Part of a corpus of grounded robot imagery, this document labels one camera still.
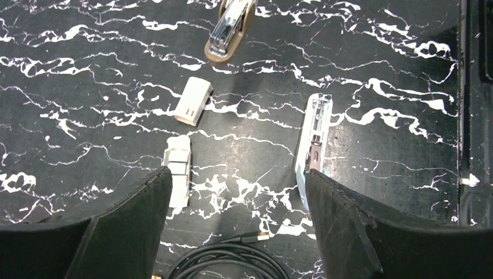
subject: silver stapler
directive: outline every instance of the silver stapler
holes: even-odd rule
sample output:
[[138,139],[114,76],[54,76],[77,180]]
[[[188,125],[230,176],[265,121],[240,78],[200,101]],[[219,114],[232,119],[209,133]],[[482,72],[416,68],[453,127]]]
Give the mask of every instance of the silver stapler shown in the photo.
[[233,57],[255,16],[256,0],[223,0],[219,7],[219,22],[205,44],[205,56],[222,63]]

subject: black cable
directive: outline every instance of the black cable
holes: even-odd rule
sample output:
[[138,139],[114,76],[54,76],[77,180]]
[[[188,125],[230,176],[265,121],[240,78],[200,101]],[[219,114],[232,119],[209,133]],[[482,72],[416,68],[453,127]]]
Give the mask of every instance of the black cable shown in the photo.
[[261,279],[288,279],[288,274],[272,257],[245,245],[269,239],[268,233],[249,233],[205,245],[181,256],[171,267],[168,279],[192,279],[201,270],[217,264],[246,267]]

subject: stapler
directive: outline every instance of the stapler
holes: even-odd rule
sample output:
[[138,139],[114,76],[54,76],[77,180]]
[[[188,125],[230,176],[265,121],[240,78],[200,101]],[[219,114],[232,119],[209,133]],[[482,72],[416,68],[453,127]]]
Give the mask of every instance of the stapler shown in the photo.
[[215,63],[233,57],[247,27],[255,16],[256,0],[223,0],[219,7],[219,22],[205,44],[205,56]]
[[323,161],[332,107],[331,95],[316,93],[308,98],[294,165],[299,195],[306,210],[309,209],[305,192],[305,174],[315,169],[329,175],[323,167]]

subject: white device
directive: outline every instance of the white device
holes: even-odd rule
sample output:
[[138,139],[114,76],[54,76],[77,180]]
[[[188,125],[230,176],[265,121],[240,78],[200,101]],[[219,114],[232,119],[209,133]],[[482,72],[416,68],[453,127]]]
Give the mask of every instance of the white device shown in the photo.
[[190,138],[186,135],[170,137],[166,141],[163,165],[170,169],[173,176],[173,190],[170,208],[186,208],[188,206],[190,185]]
[[210,82],[198,77],[190,77],[174,110],[174,118],[185,124],[196,126],[211,91]]
[[305,191],[305,173],[311,169],[324,173],[323,161],[330,116],[332,115],[332,105],[330,95],[316,93],[308,98],[308,105],[305,110],[294,171],[299,195],[306,210],[308,210],[308,202]]

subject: marble pattern floor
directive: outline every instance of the marble pattern floor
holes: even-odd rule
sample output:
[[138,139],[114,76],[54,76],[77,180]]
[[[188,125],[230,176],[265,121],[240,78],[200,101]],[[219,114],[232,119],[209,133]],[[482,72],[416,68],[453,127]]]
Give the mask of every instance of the marble pattern floor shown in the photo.
[[[0,224],[111,195],[161,165],[168,137],[186,134],[190,206],[169,210],[155,272],[262,230],[275,237],[259,247],[292,278],[324,278],[292,175],[317,92],[334,101],[334,179],[457,222],[458,3],[259,0],[236,56],[219,66],[203,54],[219,2],[0,4]],[[191,76],[214,87],[197,127],[171,117]]]

